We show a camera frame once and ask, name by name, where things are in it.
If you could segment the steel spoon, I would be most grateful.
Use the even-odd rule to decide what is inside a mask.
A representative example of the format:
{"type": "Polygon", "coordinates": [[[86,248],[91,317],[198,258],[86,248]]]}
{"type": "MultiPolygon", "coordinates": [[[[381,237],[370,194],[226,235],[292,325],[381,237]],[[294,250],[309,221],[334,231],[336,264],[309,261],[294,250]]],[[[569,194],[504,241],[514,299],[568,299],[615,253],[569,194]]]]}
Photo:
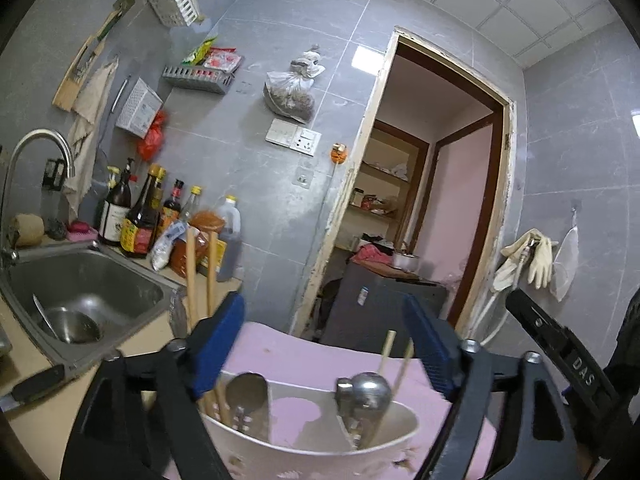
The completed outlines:
{"type": "Polygon", "coordinates": [[[234,430],[262,442],[269,441],[270,399],[264,376],[243,373],[233,377],[226,387],[226,400],[234,430]]]}
{"type": "Polygon", "coordinates": [[[373,372],[337,378],[334,400],[346,434],[357,450],[372,442],[392,402],[387,380],[373,372]]]}

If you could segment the white plastic utensil holder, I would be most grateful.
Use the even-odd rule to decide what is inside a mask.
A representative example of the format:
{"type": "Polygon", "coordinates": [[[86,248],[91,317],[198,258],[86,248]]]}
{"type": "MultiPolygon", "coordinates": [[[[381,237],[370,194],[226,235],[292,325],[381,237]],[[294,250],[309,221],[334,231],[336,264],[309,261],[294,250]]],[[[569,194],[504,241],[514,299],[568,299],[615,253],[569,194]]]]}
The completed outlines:
{"type": "Polygon", "coordinates": [[[233,479],[386,479],[419,429],[416,413],[394,402],[370,448],[352,446],[333,393],[268,382],[264,436],[239,432],[207,415],[203,422],[233,479]]]}

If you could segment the thick bamboo chopstick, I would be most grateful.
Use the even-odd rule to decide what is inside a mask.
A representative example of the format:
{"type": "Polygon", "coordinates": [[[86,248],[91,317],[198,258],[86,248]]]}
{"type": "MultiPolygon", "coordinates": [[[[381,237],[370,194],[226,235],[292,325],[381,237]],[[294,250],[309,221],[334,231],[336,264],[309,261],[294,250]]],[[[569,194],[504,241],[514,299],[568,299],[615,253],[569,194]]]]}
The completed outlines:
{"type": "Polygon", "coordinates": [[[208,267],[207,267],[207,289],[206,307],[207,316],[211,318],[216,311],[216,287],[217,287],[217,242],[218,234],[211,230],[208,234],[208,267]]]}
{"type": "Polygon", "coordinates": [[[195,237],[192,228],[186,228],[186,301],[188,302],[189,328],[198,322],[198,291],[196,290],[195,237]]]}

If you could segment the stainless steel sink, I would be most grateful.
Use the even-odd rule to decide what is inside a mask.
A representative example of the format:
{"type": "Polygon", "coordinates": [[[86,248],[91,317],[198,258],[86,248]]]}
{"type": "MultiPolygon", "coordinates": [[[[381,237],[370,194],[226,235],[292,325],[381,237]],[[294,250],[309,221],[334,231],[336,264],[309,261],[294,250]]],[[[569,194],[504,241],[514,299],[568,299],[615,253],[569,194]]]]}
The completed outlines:
{"type": "Polygon", "coordinates": [[[169,310],[186,288],[97,242],[22,250],[1,270],[1,293],[54,365],[79,375],[169,310]]]}

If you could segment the cream rubber gloves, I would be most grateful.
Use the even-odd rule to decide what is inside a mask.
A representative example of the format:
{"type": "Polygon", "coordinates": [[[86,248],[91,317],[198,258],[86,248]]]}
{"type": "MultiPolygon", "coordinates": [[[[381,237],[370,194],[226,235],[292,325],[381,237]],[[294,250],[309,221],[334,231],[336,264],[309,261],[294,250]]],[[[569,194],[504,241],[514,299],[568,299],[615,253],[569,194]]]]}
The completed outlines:
{"type": "Polygon", "coordinates": [[[556,243],[538,229],[530,229],[515,242],[500,249],[504,260],[494,274],[492,292],[518,286],[524,270],[527,283],[536,289],[547,287],[552,277],[552,249],[556,243]]]}

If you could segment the dark sauce bottle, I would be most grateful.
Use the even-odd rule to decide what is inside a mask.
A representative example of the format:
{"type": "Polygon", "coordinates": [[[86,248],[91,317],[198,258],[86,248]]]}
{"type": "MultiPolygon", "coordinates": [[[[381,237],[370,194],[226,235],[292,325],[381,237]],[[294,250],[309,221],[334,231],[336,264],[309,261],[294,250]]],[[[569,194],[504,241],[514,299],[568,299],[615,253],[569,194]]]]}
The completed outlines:
{"type": "Polygon", "coordinates": [[[150,251],[157,211],[153,207],[154,188],[160,165],[152,164],[140,196],[130,209],[120,233],[120,249],[130,258],[144,258],[150,251]]]}

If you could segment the oil jug yellow cap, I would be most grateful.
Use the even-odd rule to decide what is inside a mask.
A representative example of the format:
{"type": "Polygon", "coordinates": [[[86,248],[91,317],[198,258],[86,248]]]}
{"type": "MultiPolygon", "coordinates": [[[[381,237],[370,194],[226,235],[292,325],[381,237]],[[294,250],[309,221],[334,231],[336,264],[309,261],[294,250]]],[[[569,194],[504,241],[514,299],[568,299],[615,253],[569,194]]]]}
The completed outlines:
{"type": "Polygon", "coordinates": [[[242,248],[241,214],[236,206],[236,198],[233,195],[227,195],[215,208],[214,213],[224,222],[218,234],[217,281],[226,282],[234,274],[242,248]]]}

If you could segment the wine bottle white label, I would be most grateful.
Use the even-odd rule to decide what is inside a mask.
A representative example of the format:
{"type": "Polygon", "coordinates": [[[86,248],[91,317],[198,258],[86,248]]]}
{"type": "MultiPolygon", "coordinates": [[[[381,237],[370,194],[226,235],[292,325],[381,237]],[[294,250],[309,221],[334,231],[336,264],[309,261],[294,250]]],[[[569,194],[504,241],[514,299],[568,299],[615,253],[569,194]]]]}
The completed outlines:
{"type": "Polygon", "coordinates": [[[110,187],[105,197],[99,224],[99,240],[105,245],[118,246],[122,236],[122,226],[131,208],[131,177],[134,158],[128,157],[119,179],[110,187]]]}

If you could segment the white pot on fridge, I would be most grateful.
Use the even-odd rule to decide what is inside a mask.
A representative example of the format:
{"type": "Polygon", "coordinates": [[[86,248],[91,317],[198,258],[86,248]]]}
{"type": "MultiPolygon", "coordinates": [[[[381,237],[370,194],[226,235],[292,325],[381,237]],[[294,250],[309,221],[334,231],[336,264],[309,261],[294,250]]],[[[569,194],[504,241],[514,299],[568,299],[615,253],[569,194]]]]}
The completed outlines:
{"type": "Polygon", "coordinates": [[[408,252],[394,252],[390,265],[396,270],[414,273],[420,268],[420,258],[408,252]]]}

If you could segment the grey refrigerator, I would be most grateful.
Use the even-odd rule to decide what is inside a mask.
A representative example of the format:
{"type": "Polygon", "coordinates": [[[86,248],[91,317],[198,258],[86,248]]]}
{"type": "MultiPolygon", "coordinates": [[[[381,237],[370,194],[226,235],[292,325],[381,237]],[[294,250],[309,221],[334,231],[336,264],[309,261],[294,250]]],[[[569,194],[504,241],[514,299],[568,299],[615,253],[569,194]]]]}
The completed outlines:
{"type": "Polygon", "coordinates": [[[448,290],[430,281],[384,278],[351,263],[346,266],[340,287],[329,310],[320,342],[326,346],[360,352],[378,353],[387,333],[396,333],[390,356],[404,355],[408,328],[402,317],[405,296],[413,296],[420,305],[439,315],[446,304],[448,290]]]}

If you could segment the red cloth on fridge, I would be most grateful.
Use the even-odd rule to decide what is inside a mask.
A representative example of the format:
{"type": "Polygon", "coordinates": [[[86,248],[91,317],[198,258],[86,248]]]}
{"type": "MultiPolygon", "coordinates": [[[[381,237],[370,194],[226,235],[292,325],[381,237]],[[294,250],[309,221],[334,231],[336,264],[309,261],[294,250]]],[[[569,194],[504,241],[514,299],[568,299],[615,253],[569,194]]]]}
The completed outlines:
{"type": "Polygon", "coordinates": [[[350,260],[352,260],[352,262],[381,263],[389,266],[392,263],[393,256],[387,255],[386,252],[381,252],[373,244],[365,244],[355,252],[355,255],[353,255],[350,260]]]}

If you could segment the red plastic bag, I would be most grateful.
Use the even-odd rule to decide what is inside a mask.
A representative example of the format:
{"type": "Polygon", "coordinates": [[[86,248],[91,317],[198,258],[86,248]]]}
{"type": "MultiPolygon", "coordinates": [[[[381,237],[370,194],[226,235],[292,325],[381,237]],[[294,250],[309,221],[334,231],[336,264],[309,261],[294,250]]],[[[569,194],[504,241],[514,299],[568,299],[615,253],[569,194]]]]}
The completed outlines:
{"type": "Polygon", "coordinates": [[[164,110],[159,110],[151,122],[149,130],[137,143],[137,153],[144,162],[150,162],[164,143],[163,125],[167,118],[164,110]]]}

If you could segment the hanging beige towel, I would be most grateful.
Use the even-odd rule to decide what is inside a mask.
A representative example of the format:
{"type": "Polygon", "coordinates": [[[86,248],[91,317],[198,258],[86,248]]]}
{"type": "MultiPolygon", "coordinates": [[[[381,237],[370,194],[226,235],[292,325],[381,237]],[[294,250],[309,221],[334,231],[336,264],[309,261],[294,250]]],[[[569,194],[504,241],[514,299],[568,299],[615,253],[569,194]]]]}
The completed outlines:
{"type": "Polygon", "coordinates": [[[72,107],[75,120],[68,134],[68,142],[72,149],[75,175],[65,180],[62,191],[68,203],[67,217],[70,221],[78,218],[81,201],[91,188],[100,123],[118,66],[119,58],[115,56],[96,70],[72,107]]]}

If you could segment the wooden cutting board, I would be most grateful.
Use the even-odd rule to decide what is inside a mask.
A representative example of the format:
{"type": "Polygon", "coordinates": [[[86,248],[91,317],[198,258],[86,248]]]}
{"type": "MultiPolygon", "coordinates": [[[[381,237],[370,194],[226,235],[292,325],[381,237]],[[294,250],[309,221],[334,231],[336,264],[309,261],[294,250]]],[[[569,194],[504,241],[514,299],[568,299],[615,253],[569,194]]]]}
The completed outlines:
{"type": "Polygon", "coordinates": [[[113,9],[107,15],[101,27],[89,36],[78,50],[73,61],[68,66],[52,99],[52,105],[69,112],[81,88],[84,86],[88,73],[94,62],[102,54],[106,37],[122,17],[134,6],[136,0],[116,0],[113,9]]]}

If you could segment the hanging plastic bag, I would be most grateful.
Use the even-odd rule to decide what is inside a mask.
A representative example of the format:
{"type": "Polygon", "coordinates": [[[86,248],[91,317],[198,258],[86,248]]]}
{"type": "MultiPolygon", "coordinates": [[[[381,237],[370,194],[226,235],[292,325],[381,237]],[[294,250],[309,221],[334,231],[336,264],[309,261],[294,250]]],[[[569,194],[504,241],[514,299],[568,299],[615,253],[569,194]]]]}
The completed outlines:
{"type": "Polygon", "coordinates": [[[291,61],[287,72],[270,72],[266,75],[262,93],[266,105],[274,114],[301,125],[311,121],[316,109],[311,88],[314,80],[326,70],[321,60],[320,46],[313,44],[291,61]]]}

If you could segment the white box on wall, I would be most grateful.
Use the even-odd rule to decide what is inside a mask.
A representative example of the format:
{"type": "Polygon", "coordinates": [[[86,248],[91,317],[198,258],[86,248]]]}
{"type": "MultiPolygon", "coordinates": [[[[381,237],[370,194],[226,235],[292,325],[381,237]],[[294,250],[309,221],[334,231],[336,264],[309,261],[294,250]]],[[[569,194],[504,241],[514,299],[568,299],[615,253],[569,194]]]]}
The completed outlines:
{"type": "Polygon", "coordinates": [[[115,126],[143,139],[162,106],[160,96],[139,78],[128,94],[115,126]]]}

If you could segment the white wall socket panel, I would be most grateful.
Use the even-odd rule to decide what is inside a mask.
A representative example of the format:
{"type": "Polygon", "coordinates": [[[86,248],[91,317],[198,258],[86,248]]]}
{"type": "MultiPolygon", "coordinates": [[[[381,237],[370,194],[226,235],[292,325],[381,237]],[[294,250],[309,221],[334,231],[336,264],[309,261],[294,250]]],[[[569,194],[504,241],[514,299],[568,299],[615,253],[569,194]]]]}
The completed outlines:
{"type": "Polygon", "coordinates": [[[278,118],[273,119],[266,134],[267,142],[307,156],[316,154],[320,139],[317,131],[278,118]]]}

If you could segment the orange wall hook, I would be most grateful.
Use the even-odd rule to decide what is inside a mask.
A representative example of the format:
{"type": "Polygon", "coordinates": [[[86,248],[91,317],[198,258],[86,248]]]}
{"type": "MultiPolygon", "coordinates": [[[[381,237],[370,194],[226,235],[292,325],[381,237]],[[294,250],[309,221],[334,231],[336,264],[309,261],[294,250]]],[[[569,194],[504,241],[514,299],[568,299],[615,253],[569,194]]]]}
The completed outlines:
{"type": "Polygon", "coordinates": [[[343,143],[334,143],[330,151],[330,159],[334,165],[341,165],[346,162],[348,147],[343,143]]]}

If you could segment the grey wall shelf rack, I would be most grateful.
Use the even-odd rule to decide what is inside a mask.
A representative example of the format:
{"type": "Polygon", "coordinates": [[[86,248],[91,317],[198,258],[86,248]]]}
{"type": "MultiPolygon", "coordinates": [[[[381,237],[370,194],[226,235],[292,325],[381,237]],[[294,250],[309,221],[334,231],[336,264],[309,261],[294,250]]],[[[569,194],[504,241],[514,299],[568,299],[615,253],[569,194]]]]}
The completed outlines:
{"type": "Polygon", "coordinates": [[[227,94],[234,75],[204,66],[167,65],[162,77],[173,87],[227,94]]]}

